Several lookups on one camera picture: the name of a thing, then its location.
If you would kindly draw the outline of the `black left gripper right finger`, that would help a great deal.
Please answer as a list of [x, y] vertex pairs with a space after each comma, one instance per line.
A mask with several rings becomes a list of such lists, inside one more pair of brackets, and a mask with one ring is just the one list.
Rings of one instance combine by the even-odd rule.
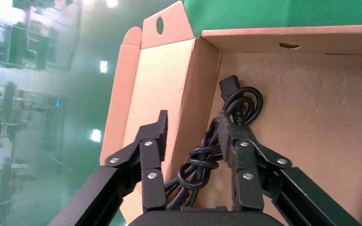
[[357, 226], [359, 222], [333, 200], [300, 168], [258, 143], [251, 129], [218, 117], [219, 147], [232, 170], [232, 209], [252, 211], [261, 224], [278, 226], [264, 214], [263, 197], [291, 226]]

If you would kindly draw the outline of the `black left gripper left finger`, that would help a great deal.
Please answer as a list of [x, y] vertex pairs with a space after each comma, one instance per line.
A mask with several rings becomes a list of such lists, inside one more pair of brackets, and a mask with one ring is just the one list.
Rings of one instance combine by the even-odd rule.
[[141, 182], [143, 213], [131, 225], [161, 226], [151, 212], [166, 209], [161, 163], [167, 130], [168, 112], [161, 110], [157, 122], [140, 126], [132, 143], [106, 158], [49, 225], [108, 226], [123, 198]]

